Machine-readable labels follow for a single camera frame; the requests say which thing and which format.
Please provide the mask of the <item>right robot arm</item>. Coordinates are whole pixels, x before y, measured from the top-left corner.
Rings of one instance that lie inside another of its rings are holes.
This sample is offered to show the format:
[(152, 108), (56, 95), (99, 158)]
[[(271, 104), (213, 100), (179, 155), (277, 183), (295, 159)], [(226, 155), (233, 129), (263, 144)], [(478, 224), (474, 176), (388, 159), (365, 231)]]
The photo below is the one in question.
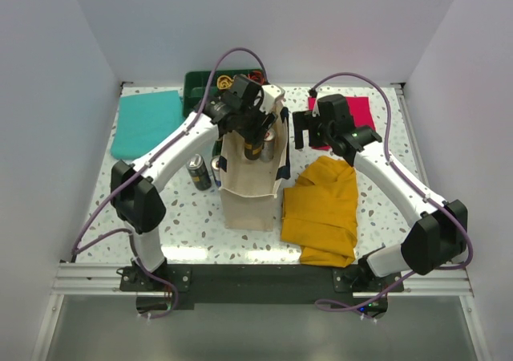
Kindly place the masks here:
[(376, 131), (356, 126), (346, 97), (327, 95), (317, 99), (313, 110), (294, 112), (293, 130), (297, 149), (328, 146), (370, 178), (410, 228), (402, 243), (377, 249), (359, 261), (357, 282), (362, 289), (376, 290), (392, 273), (410, 270), (426, 275), (470, 252), (467, 207), (432, 192), (394, 158)]

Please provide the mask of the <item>beige canvas tote bag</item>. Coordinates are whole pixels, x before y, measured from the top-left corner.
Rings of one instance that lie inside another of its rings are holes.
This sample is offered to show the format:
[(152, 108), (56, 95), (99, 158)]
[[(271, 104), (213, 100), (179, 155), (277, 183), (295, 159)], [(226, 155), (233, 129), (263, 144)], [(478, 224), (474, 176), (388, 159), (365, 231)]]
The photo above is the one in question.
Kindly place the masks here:
[(278, 191), (283, 180), (290, 178), (289, 109), (280, 100), (273, 159), (248, 160), (244, 156), (244, 139), (236, 132), (223, 137), (220, 153), (220, 198), (225, 225), (229, 229), (270, 231), (278, 210)]

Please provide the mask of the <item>red tab can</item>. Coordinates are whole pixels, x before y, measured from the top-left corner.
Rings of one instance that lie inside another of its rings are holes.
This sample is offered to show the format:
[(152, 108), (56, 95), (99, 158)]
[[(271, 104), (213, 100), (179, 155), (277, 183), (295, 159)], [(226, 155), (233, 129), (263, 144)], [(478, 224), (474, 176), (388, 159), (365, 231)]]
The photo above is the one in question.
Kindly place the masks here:
[(274, 146), (276, 141), (276, 133), (271, 128), (269, 129), (264, 136), (261, 156), (260, 159), (264, 162), (271, 162), (274, 157)]
[(210, 168), (212, 170), (212, 178), (214, 180), (215, 185), (219, 188), (221, 186), (220, 179), (220, 156), (214, 156), (211, 159)]

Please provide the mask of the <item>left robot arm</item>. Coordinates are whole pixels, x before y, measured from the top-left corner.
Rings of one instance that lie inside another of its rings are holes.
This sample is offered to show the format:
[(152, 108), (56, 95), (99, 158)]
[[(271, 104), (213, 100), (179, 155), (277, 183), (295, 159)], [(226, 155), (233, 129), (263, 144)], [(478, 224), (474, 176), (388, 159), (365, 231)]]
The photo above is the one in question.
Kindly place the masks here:
[(230, 132), (247, 142), (261, 142), (278, 118), (284, 95), (276, 84), (236, 75), (229, 89), (205, 93), (184, 123), (150, 152), (130, 164), (114, 165), (111, 205), (134, 230), (131, 249), (140, 267), (137, 279), (147, 290), (158, 290), (166, 281), (159, 233), (166, 214), (160, 196), (165, 186), (195, 154)]

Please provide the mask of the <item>silver top can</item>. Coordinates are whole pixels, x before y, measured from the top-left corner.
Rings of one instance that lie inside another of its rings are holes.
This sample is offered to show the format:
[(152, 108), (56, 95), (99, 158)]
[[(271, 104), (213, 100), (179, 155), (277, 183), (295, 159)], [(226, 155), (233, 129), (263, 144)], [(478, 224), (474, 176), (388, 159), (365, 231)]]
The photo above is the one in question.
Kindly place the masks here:
[(259, 160), (263, 148), (263, 137), (244, 138), (244, 157), (247, 160)]

